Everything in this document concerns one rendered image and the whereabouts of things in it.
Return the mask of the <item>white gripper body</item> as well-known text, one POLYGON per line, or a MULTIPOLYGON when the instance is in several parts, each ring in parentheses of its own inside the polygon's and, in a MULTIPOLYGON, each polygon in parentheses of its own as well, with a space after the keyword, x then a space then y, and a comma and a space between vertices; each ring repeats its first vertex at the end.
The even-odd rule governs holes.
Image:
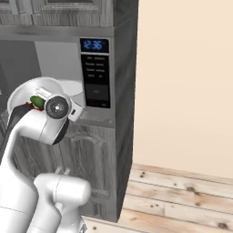
POLYGON ((41 86, 35 89, 35 94, 44 99, 45 101, 52 95, 51 92, 49 92, 41 86))

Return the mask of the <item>green avocado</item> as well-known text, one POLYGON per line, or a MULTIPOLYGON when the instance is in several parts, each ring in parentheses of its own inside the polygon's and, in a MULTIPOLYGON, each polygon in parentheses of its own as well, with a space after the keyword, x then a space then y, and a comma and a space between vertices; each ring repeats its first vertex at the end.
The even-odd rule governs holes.
POLYGON ((45 105, 45 100, 40 96, 31 96, 30 101, 32 102, 33 106, 37 108, 43 108, 45 105))

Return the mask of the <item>white bowl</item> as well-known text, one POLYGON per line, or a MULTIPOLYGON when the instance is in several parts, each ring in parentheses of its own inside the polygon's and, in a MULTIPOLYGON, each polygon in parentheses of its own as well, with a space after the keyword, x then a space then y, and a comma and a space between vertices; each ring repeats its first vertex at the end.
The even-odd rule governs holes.
POLYGON ((63 88, 59 82, 52 77, 37 77, 30 79, 17 87, 7 100, 7 112, 11 114, 16 106, 20 106, 30 101, 31 96, 36 96, 35 89, 43 87, 54 95, 63 95, 63 88))

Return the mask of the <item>brown chicken drumstick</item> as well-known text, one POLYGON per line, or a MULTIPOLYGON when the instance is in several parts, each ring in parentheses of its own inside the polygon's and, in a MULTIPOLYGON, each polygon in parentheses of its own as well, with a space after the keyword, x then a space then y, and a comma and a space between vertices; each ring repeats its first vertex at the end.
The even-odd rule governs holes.
POLYGON ((25 105, 28 106, 31 109, 35 109, 35 110, 38 110, 38 111, 41 111, 41 112, 45 110, 43 107, 34 106, 33 103, 26 102, 25 105))

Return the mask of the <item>white microwave turntable plate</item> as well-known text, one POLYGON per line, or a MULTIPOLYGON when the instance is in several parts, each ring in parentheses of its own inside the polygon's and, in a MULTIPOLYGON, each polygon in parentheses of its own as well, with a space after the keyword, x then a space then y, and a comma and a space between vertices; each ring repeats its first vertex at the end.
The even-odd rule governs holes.
POLYGON ((85 94, 81 81, 59 79, 58 82, 64 93, 69 95, 75 103, 80 106, 85 105, 85 94))

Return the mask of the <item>dark microwave door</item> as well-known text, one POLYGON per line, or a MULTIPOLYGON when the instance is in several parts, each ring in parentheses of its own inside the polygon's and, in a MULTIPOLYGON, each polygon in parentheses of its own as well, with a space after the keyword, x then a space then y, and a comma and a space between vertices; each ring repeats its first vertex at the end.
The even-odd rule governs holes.
POLYGON ((24 82, 41 76, 34 42, 0 40, 0 114, 11 93, 24 82))

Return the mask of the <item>grey microwave oven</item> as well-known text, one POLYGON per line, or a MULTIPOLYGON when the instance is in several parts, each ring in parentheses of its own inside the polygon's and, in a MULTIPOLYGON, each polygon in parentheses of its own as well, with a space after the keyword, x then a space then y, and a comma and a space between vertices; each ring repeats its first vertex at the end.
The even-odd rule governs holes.
POLYGON ((110 28, 0 26, 0 40, 34 42, 41 76, 81 81, 78 125, 115 124, 114 31, 110 28))

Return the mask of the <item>grey wooden cabinet housing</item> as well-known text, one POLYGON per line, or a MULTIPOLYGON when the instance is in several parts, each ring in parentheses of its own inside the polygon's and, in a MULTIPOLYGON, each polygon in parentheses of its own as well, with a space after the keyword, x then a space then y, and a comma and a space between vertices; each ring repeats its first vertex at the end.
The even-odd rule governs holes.
POLYGON ((116 222, 123 207, 132 165, 139 0, 118 0, 122 13, 115 32, 116 222))

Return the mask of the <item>arched grey wooden cupboard door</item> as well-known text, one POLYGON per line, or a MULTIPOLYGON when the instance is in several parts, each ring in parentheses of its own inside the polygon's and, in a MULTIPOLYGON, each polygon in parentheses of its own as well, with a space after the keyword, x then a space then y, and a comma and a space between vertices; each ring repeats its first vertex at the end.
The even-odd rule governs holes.
POLYGON ((89 217, 117 220, 115 130, 70 124, 63 140, 48 146, 20 138, 15 146, 17 168, 34 178, 60 168, 91 184, 91 198, 80 208, 89 217))

